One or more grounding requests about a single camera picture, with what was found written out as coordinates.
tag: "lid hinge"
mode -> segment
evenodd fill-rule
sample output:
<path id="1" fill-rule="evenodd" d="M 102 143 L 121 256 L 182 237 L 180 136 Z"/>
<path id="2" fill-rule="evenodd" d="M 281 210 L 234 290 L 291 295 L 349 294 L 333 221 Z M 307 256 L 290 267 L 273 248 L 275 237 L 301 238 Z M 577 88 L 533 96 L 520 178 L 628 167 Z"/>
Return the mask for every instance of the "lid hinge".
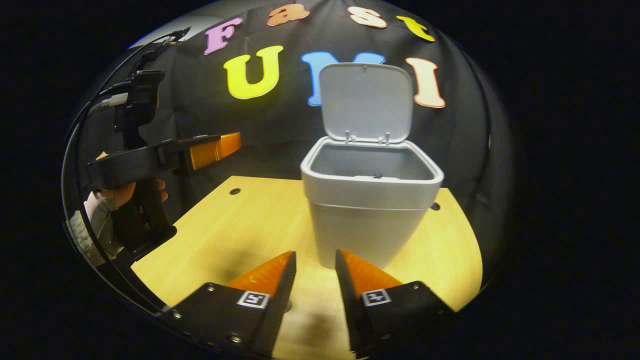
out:
<path id="1" fill-rule="evenodd" d="M 385 133 L 385 136 L 381 136 L 378 138 L 378 143 L 383 143 L 385 145 L 389 144 L 389 139 L 391 138 L 390 133 Z"/>
<path id="2" fill-rule="evenodd" d="M 356 136 L 351 134 L 351 131 L 345 130 L 345 132 L 344 132 L 344 142 L 345 143 L 349 143 L 349 142 L 355 142 L 355 141 L 356 141 Z"/>

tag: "table surface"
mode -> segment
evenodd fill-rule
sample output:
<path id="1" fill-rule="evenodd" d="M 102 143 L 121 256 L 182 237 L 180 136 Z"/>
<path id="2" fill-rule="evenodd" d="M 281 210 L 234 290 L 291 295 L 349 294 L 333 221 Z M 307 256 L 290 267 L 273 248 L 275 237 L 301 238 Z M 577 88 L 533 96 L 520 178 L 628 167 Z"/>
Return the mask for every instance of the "table surface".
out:
<path id="1" fill-rule="evenodd" d="M 230 191 L 241 191 L 231 195 Z M 474 232 L 446 188 L 440 210 L 422 222 L 384 270 L 402 283 L 422 281 L 459 311 L 479 292 L 482 258 Z M 205 282 L 226 284 L 288 250 L 296 251 L 292 309 L 284 314 L 273 357 L 354 359 L 335 270 L 317 260 L 300 180 L 232 176 L 180 218 L 178 233 L 133 264 L 169 306 Z"/>

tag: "orange letter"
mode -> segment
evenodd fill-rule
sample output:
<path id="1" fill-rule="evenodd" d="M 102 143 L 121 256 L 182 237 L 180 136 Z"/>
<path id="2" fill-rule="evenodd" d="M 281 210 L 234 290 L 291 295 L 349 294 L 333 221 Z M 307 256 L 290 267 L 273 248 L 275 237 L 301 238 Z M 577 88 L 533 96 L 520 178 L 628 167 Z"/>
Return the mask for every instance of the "orange letter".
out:
<path id="1" fill-rule="evenodd" d="M 413 67 L 415 80 L 418 82 L 418 93 L 413 97 L 416 104 L 430 108 L 444 108 L 444 99 L 440 97 L 436 81 L 438 65 L 429 60 L 418 58 L 405 59 Z"/>
<path id="2" fill-rule="evenodd" d="M 350 6 L 347 11 L 352 15 L 351 20 L 357 22 L 360 25 L 373 26 L 374 28 L 386 28 L 387 22 L 380 18 L 380 14 L 371 9 L 359 8 L 357 6 Z"/>
<path id="3" fill-rule="evenodd" d="M 424 30 L 427 30 L 426 27 L 418 24 L 412 18 L 406 17 L 406 16 L 396 16 L 396 17 L 398 19 L 404 21 L 404 23 L 406 24 L 406 27 L 409 28 L 409 30 L 411 30 L 412 33 L 418 35 L 419 37 L 423 38 L 424 40 L 427 40 L 427 41 L 430 41 L 430 42 L 434 42 L 436 40 L 431 35 L 429 35 L 429 34 L 424 32 Z"/>
<path id="4" fill-rule="evenodd" d="M 269 13 L 269 20 L 267 21 L 267 25 L 276 26 L 280 24 L 284 24 L 289 20 L 298 20 L 303 17 L 307 17 L 310 12 L 305 10 L 305 6 L 302 4 L 290 4 L 285 5 L 273 10 Z"/>

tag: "open lid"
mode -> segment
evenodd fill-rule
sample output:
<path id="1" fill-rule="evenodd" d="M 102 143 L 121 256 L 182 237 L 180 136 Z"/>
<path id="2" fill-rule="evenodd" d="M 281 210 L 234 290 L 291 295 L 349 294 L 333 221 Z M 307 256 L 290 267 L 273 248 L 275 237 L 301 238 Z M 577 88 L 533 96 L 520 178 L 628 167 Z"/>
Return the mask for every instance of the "open lid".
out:
<path id="1" fill-rule="evenodd" d="M 333 139 L 397 143 L 409 135 L 413 88 L 403 69 L 333 63 L 319 77 L 324 130 Z"/>

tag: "letter a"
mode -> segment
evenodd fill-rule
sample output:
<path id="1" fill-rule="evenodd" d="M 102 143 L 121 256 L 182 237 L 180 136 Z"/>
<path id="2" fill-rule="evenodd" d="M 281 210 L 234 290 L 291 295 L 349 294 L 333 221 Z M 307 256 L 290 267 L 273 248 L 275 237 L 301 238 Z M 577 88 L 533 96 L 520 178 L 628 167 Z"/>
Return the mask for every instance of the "letter a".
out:
<path id="1" fill-rule="evenodd" d="M 276 26 L 280 24 L 284 24 L 290 20 L 299 20 L 304 17 L 307 17 L 310 12 L 305 10 L 305 6 L 302 4 L 290 4 L 285 5 L 273 10 L 269 13 L 269 20 L 267 21 L 267 25 Z"/>

